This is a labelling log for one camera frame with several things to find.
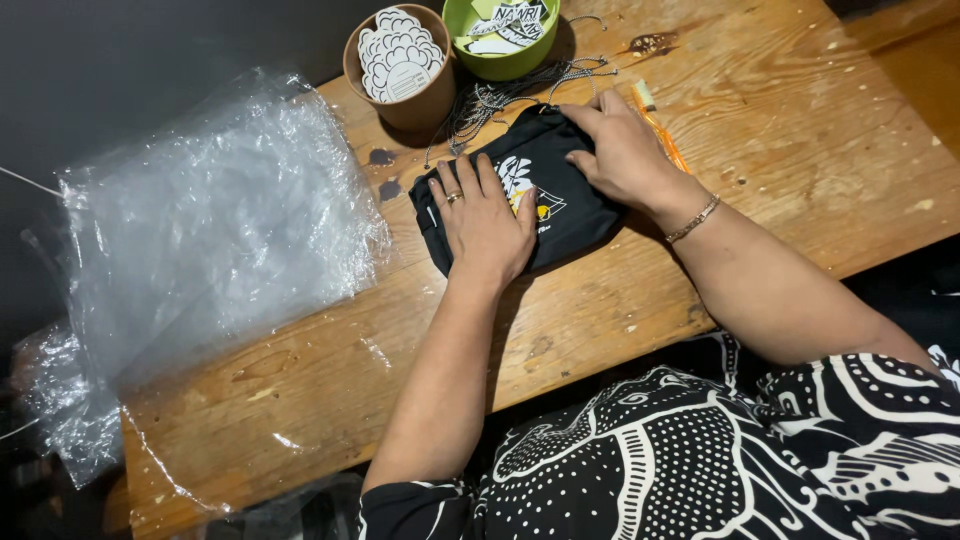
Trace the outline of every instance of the bracelet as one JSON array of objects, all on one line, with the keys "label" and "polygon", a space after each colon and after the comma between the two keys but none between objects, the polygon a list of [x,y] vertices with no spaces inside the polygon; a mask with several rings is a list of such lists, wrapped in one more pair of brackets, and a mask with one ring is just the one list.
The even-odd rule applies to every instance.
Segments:
[{"label": "bracelet", "polygon": [[680,229],[679,231],[676,231],[675,233],[672,233],[672,234],[668,234],[666,237],[666,241],[672,244],[677,240],[683,238],[684,236],[690,234],[690,231],[693,231],[698,225],[700,225],[701,223],[704,222],[704,220],[707,219],[707,216],[709,216],[710,213],[717,208],[718,204],[720,204],[720,195],[717,195],[716,193],[714,193],[713,196],[710,197],[710,202],[707,203],[707,207],[704,209],[704,211],[694,216],[694,218],[691,219],[690,222],[687,223],[686,226]]}]

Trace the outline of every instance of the black pouch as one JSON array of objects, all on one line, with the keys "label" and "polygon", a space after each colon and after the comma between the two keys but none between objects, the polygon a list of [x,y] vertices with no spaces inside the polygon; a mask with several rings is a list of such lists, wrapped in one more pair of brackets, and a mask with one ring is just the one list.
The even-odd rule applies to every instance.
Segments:
[{"label": "black pouch", "polygon": [[[469,157],[474,170],[479,154],[490,157],[512,206],[523,191],[533,185],[538,189],[537,245],[524,273],[570,257],[603,239],[625,212],[624,207],[594,189],[577,167],[566,162],[564,158],[572,150],[592,152],[593,141],[558,107],[540,104],[525,109],[506,134]],[[453,161],[448,163],[456,175]],[[410,189],[410,200],[417,209],[417,224],[430,257],[446,276],[453,254],[427,185],[430,178],[440,181],[437,169],[417,178]]]}]

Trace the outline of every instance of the printed logo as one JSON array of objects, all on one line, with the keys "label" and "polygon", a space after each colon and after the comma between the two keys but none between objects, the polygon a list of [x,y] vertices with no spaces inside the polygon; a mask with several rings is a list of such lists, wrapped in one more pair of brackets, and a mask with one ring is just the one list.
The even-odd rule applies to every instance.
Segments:
[{"label": "printed logo", "polygon": [[[507,195],[507,201],[514,209],[514,214],[519,209],[517,204],[520,202],[520,195],[534,186],[530,179],[526,177],[527,173],[530,172],[530,169],[527,169],[526,166],[530,162],[526,158],[518,159],[516,156],[510,156],[499,163],[496,168],[496,174],[500,176],[500,182],[503,184],[503,192]],[[547,193],[539,186],[537,194],[537,217],[539,221],[550,219],[553,214],[566,206],[564,199]]]}]

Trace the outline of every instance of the wooden table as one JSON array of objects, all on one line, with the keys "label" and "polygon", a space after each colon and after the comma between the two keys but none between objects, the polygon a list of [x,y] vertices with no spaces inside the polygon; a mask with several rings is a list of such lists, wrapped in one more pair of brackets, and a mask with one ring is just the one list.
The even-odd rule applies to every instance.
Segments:
[{"label": "wooden table", "polygon": [[[564,24],[557,50],[613,59],[620,73],[597,79],[600,88],[627,95],[645,78],[703,183],[834,276],[960,232],[960,164],[821,0],[566,0],[562,12],[602,15],[609,30]],[[679,34],[669,54],[617,55],[665,31]],[[382,196],[394,254],[379,286],[125,399],[137,537],[168,536],[369,459],[443,294],[404,194],[423,172],[422,148],[391,138],[343,78],[319,91]],[[581,80],[554,102],[589,97]],[[470,148],[503,131],[489,124]],[[446,156],[436,147],[431,165]],[[508,291],[491,409],[712,326],[648,232],[632,217],[609,244]]]}]

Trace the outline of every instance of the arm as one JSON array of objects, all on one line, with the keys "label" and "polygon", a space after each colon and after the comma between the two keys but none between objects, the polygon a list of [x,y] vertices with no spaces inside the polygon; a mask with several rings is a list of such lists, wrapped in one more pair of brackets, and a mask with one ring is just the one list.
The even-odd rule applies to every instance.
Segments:
[{"label": "arm", "polygon": [[[493,316],[503,289],[523,269],[536,240],[533,194],[514,217],[490,160],[457,159],[460,185],[446,163],[431,181],[453,252],[446,292],[434,314],[363,492],[391,482],[460,475],[483,428]],[[463,190],[448,203],[446,194]]]},{"label": "arm", "polygon": [[[595,156],[574,152],[567,158],[597,189],[643,211],[666,234],[707,206],[710,193],[666,158],[653,130],[615,91],[589,106],[561,110],[596,144]],[[939,375],[900,327],[723,203],[673,247],[714,320],[774,363],[791,366],[867,352]]]}]

